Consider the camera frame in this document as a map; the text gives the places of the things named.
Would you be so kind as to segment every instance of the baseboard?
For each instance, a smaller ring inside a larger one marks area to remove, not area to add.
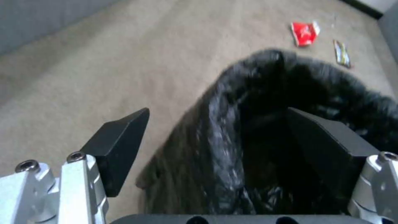
[[[352,7],[358,9],[359,11],[361,11],[377,20],[383,16],[383,13],[363,4],[362,2],[360,2],[358,0],[340,0],[340,1],[351,5]]]

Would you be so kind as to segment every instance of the beige carpet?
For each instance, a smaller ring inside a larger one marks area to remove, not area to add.
[[[319,38],[297,49],[289,22],[312,20]],[[136,213],[137,173],[227,65],[268,47],[335,63],[334,38],[347,44],[354,76],[398,95],[397,64],[377,22],[338,0],[118,2],[0,57],[0,175],[30,158],[59,174],[104,122],[149,107],[139,155],[107,218]]]

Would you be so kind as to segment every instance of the red wrapper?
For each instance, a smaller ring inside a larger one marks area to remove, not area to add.
[[[318,37],[320,28],[314,21],[310,24],[296,23],[291,24],[293,36],[298,47],[303,47],[312,44],[316,37]]]

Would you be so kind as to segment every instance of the candy wrapper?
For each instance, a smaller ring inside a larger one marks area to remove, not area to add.
[[[311,45],[320,32],[320,28],[315,21],[310,24],[293,22],[291,29],[297,47]]]
[[[349,59],[347,48],[345,45],[337,40],[333,40],[334,50],[336,52],[336,61],[339,65],[351,68],[351,61]]]

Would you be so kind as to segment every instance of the black trash bag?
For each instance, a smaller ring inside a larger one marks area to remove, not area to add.
[[[225,70],[137,178],[145,212],[340,214],[307,164],[287,107],[341,121],[397,152],[398,109],[349,74],[292,52],[258,52]]]

